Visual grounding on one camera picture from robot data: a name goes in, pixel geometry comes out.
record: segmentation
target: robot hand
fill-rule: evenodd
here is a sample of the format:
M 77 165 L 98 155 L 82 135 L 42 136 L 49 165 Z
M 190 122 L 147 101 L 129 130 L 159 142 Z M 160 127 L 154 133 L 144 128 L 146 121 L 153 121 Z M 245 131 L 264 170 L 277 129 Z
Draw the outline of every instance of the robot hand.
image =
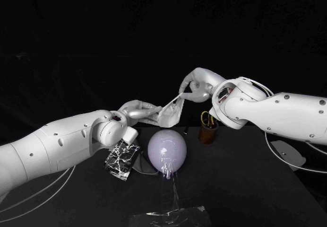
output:
M 196 103 L 205 102 L 224 81 L 225 78 L 215 72 L 203 68 L 196 68 L 185 77 L 179 88 L 179 93 L 183 93 L 189 85 L 192 93 L 183 93 L 180 97 Z
M 121 106 L 118 112 L 126 115 L 127 125 L 131 127 L 139 122 L 159 125 L 157 113 L 162 111 L 162 109 L 162 106 L 156 106 L 152 103 L 133 100 Z

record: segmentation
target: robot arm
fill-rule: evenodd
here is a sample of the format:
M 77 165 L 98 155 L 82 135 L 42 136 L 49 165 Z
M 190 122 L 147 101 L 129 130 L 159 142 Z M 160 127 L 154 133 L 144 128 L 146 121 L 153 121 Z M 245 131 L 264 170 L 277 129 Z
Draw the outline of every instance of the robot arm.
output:
M 195 75 L 190 81 L 188 75 L 185 81 L 190 85 L 198 84 L 195 80 L 201 76 Z M 222 79 L 218 74 L 211 74 L 209 77 L 216 77 L 216 81 Z M 202 82 L 209 82 L 209 79 L 203 77 Z M 267 133 L 327 145 L 326 98 L 291 93 L 267 97 L 264 91 L 245 78 L 222 81 L 212 90 L 214 107 L 209 113 L 228 127 L 241 129 L 251 121 Z M 188 95 L 186 99 L 198 102 L 193 96 Z
M 134 100 L 118 111 L 98 110 L 54 121 L 0 146 L 0 196 L 32 179 L 74 167 L 121 139 L 131 144 L 139 135 L 131 126 L 139 121 L 157 125 L 160 110 Z

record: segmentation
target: table surface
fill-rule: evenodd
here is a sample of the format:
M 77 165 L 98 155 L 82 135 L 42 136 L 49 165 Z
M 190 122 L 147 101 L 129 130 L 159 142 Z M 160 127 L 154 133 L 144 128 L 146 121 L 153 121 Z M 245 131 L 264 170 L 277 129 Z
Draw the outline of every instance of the table surface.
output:
M 159 127 L 137 128 L 147 144 Z M 214 226 L 324 226 L 327 214 L 291 168 L 265 143 L 261 130 L 221 127 L 214 144 L 199 142 L 199 127 L 173 127 L 185 137 L 188 158 L 177 172 L 179 207 L 205 206 Z M 124 182 L 103 168 L 108 150 L 75 168 L 71 180 L 49 202 L 0 226 L 127 226 L 129 216 L 160 210 L 162 178 L 131 171 Z M 0 209 L 49 185 L 62 174 L 44 176 L 18 187 Z M 56 192 L 61 181 L 31 201 L 0 214 L 8 219 L 35 208 Z

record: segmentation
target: cup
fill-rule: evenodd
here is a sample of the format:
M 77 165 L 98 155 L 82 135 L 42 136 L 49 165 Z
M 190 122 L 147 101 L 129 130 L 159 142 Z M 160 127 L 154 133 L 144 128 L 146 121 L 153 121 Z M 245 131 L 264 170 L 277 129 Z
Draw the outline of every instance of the cup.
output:
M 202 123 L 201 132 L 199 132 L 199 140 L 205 144 L 214 143 L 216 139 L 216 130 L 218 130 L 218 121 L 214 122 L 214 127 L 208 127 L 208 119 L 203 119 L 205 124 Z

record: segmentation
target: purple balloon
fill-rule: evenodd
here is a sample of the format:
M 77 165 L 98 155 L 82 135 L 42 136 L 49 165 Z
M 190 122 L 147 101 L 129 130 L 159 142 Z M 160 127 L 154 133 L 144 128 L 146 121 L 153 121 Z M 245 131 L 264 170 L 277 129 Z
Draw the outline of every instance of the purple balloon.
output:
M 186 160 L 186 141 L 170 129 L 160 130 L 149 142 L 149 158 L 156 169 L 170 179 Z

